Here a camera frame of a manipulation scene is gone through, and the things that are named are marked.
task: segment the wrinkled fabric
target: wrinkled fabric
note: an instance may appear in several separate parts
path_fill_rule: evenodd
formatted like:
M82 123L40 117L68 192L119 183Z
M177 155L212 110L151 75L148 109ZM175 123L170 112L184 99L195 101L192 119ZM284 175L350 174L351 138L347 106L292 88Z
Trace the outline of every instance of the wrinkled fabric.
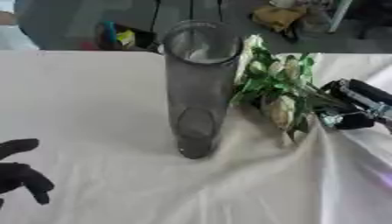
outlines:
M219 150L189 160L167 119L164 59L147 52L0 52L0 141L56 188L38 206L4 195L4 224L389 224L392 137L314 121L297 144L252 108L231 108ZM392 55L320 54L315 84L356 78L392 92Z

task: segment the finger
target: finger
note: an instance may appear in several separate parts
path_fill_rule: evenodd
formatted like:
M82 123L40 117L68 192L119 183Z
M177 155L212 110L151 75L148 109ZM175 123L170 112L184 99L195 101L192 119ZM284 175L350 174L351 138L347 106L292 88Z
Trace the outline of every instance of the finger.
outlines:
M39 140L36 138L10 140L5 143L0 143L0 160L19 152L32 151L38 146Z
M27 164L1 163L0 164L0 193L7 193L22 185L20 176L29 170Z
M40 172L30 169L22 179L24 186L30 191L34 199L41 205L49 203L50 192L54 183Z
M7 181L2 181L0 182L0 194L11 192L19 188L20 186L22 186L22 182L20 182L20 180L12 179Z

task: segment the green leaf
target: green leaf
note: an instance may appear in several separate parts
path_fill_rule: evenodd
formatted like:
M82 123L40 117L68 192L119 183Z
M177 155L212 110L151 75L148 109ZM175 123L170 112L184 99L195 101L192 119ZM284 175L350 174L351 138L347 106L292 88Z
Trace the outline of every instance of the green leaf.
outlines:
M260 91L263 88L263 79L250 79L245 83L245 87L242 89L242 92L253 92Z
M288 92L290 90L290 87L284 83L277 83L274 85L274 88L280 88L282 89L284 92Z
M242 99L244 97L244 94L242 92L239 92L237 94L235 94L233 96L233 98L231 98L231 103L234 105L240 104L242 102Z

